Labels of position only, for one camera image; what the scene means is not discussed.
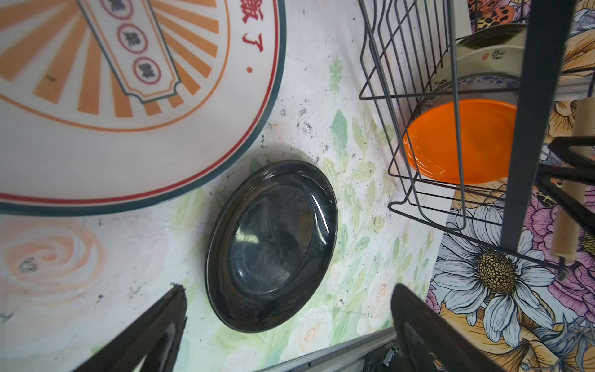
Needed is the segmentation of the orange small plate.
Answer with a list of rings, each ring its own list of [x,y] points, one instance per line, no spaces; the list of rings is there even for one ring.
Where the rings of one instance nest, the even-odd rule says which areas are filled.
[[[506,178],[517,107],[488,99],[459,102],[460,130],[455,105],[432,108],[413,121],[403,136],[409,165],[435,181],[484,184]]]

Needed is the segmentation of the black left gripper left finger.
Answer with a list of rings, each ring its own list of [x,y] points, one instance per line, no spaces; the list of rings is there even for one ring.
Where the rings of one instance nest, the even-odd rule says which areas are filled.
[[[186,325],[187,297],[174,285],[76,371],[172,371]]]

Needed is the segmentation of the black small plate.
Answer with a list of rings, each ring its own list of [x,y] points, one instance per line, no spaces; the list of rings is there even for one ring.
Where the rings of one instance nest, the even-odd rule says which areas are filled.
[[[287,322],[311,299],[330,266],[339,211],[325,174],[278,161],[243,181],[209,239],[205,287],[214,313],[240,333]]]

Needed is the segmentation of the white plate orange pattern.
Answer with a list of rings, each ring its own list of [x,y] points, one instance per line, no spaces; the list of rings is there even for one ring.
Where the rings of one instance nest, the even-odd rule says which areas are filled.
[[[142,209],[218,177],[260,135],[282,1],[4,1],[1,211]]]

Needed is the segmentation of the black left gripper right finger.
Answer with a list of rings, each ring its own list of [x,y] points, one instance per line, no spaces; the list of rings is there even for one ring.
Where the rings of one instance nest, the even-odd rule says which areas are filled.
[[[403,284],[394,288],[390,309],[401,349],[401,371],[501,371]]]

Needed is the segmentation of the dark grey small plate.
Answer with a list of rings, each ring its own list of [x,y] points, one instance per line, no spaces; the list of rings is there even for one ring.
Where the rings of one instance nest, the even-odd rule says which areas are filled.
[[[458,78],[458,100],[461,102],[471,99],[488,99],[517,105],[520,87],[521,78],[511,74],[471,74]],[[413,111],[413,117],[416,118],[435,107],[454,101],[453,83],[443,82],[423,97]]]

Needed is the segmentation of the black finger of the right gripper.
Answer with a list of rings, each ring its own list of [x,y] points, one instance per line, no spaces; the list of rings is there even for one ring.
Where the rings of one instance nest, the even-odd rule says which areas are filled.
[[[594,234],[594,212],[551,181],[544,178],[537,178],[535,181],[539,191],[551,197],[586,233]]]
[[[581,169],[594,169],[594,160],[590,158],[590,148],[594,146],[594,136],[556,137],[549,149],[568,165]],[[573,147],[586,147],[587,155],[581,155]]]

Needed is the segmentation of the beige small plate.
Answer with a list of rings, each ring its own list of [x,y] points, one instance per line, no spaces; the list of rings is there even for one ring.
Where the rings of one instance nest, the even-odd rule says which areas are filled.
[[[525,48],[523,46],[497,45],[477,50],[457,47],[457,77],[462,78],[482,73],[504,73],[520,76],[524,54]],[[452,80],[450,65],[451,53],[446,52],[431,79],[430,91]]]

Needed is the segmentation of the black wire dish rack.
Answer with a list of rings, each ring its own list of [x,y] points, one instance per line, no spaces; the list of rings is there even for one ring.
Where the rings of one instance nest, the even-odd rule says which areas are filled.
[[[592,1],[528,1],[464,36],[453,1],[362,1],[365,82],[404,195],[392,212],[490,258],[522,251],[533,196],[561,212],[535,264],[565,279],[594,234],[594,69],[570,66]]]

